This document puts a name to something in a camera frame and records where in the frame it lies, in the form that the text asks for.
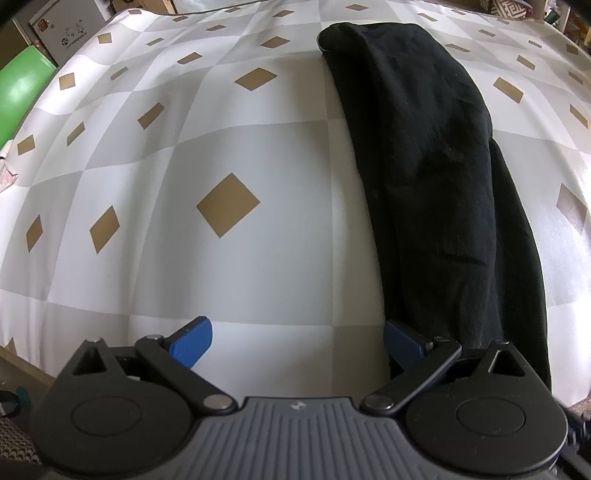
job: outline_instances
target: folded black fabric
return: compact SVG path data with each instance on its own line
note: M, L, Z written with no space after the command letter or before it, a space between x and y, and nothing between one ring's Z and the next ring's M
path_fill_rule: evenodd
M466 70L417 25L334 24L318 44L365 189L386 318L464 348L509 339L550 387L540 259Z

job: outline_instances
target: white logo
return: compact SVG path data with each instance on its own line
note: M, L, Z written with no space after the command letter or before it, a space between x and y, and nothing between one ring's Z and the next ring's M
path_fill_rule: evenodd
M300 411L300 410L304 410L304 408L306 408L308 405L304 402L302 402L301 400L298 400L296 402L293 402L290 405L290 408L292 408L295 411Z

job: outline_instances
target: silver screw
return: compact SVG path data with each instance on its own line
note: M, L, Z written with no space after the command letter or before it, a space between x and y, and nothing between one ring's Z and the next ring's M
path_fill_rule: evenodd
M209 410L226 410L232 406L232 399L223 394L209 395L203 400L203 405Z
M394 401L386 395L368 395L363 402L370 410L388 410L394 406Z

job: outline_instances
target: folded garment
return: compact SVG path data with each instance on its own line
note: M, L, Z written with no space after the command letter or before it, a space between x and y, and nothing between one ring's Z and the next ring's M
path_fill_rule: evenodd
M412 24L333 24L318 44L365 189L386 318L464 348L509 339L549 387L538 251L466 70Z

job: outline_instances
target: green plastic chair back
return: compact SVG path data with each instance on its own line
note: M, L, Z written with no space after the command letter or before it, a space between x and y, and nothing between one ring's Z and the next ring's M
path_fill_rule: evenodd
M55 69L53 63L31 45L0 70L0 148L12 138Z

